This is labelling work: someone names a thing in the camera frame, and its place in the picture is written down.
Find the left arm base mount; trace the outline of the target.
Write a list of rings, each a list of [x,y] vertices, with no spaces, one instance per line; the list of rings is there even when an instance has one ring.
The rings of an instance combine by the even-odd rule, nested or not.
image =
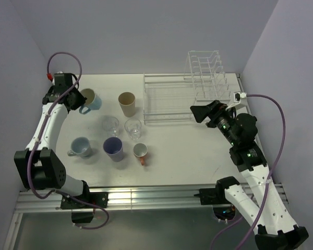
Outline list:
[[[71,221],[73,226],[85,230],[99,229],[105,226],[109,221],[109,213],[105,210],[108,201],[108,192],[90,192],[87,190],[79,196],[70,196],[63,192],[57,191],[62,195],[60,209],[71,210]],[[99,226],[87,227],[85,224],[90,223],[94,218],[95,210],[102,210],[106,215],[106,220]]]

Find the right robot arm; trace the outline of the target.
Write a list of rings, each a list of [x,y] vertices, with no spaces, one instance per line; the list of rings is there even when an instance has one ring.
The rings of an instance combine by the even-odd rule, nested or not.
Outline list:
[[[255,141],[256,117],[241,113],[233,116],[231,109],[220,101],[205,106],[191,106],[197,123],[206,118],[208,128],[218,128],[230,143],[230,157],[249,185],[253,198],[248,197],[234,177],[217,181],[215,196],[221,203],[230,202],[251,226],[258,249],[296,249],[309,235],[287,211],[271,180],[270,168]]]

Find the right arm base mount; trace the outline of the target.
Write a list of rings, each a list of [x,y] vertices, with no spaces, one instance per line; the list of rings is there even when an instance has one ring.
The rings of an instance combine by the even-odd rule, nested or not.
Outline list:
[[[227,224],[236,219],[237,210],[233,204],[224,198],[217,188],[199,189],[194,197],[200,200],[203,206],[212,206],[213,216],[218,222]]]

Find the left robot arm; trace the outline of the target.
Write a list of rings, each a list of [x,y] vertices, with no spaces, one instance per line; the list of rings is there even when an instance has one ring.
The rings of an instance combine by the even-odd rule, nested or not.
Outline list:
[[[105,208],[104,194],[90,192],[86,181],[69,176],[55,152],[69,112],[87,101],[78,90],[79,77],[63,72],[47,76],[52,86],[42,99],[42,115],[35,134],[24,150],[14,154],[23,186],[39,199],[46,199],[52,193],[60,194],[70,209]]]

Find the light blue faceted mug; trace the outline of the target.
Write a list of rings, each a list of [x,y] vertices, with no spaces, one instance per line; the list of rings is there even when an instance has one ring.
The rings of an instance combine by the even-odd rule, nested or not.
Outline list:
[[[79,108],[79,113],[87,114],[92,110],[99,110],[102,106],[102,101],[98,94],[92,89],[83,89],[81,91],[83,97],[86,98],[85,103]]]

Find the beige tall tumbler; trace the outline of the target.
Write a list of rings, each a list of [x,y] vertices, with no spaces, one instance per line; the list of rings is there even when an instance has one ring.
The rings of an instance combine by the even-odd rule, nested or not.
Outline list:
[[[132,117],[135,114],[135,101],[136,98],[131,92],[124,92],[119,95],[118,102],[126,117]]]

